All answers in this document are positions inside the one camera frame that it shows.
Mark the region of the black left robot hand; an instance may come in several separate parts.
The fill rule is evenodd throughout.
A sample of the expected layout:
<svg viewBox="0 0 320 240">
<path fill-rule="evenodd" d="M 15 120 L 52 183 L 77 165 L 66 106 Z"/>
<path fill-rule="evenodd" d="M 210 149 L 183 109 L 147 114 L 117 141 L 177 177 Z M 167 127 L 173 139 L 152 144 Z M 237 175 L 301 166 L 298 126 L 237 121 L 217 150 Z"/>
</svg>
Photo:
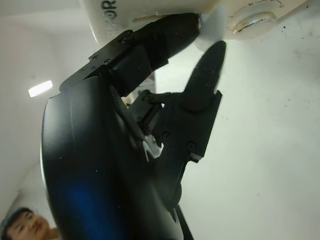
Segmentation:
<svg viewBox="0 0 320 240">
<path fill-rule="evenodd" d="M 67 78 L 45 106 L 41 170 L 64 240 L 190 240 L 179 201 L 206 152 L 222 99 L 226 43 L 202 55 L 184 91 L 122 98 L 200 33 L 195 13 L 127 30 Z"/>
</svg>

